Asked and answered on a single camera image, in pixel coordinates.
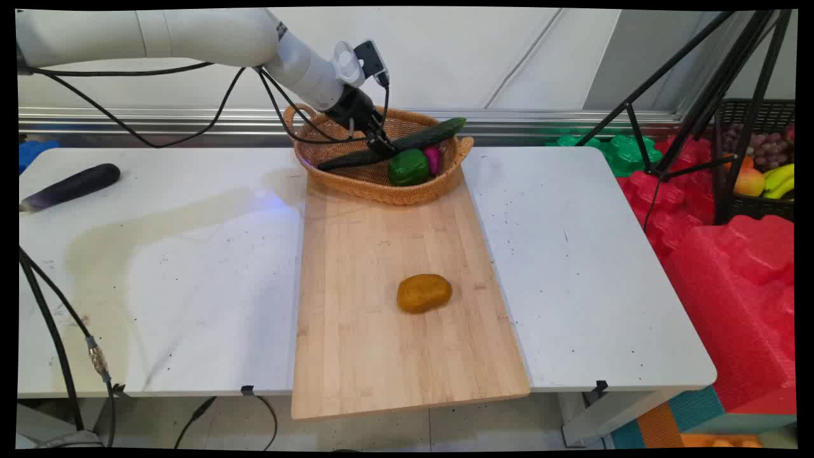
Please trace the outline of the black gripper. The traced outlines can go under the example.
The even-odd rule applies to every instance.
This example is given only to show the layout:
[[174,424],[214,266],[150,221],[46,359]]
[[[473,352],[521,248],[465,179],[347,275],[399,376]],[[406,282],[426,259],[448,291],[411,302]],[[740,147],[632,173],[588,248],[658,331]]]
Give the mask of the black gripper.
[[399,148],[390,141],[384,130],[383,113],[378,112],[372,99],[361,89],[343,87],[336,104],[324,114],[335,124],[345,128],[349,134],[345,139],[325,134],[326,139],[341,142],[364,139],[369,150],[380,157],[395,156],[399,153]]

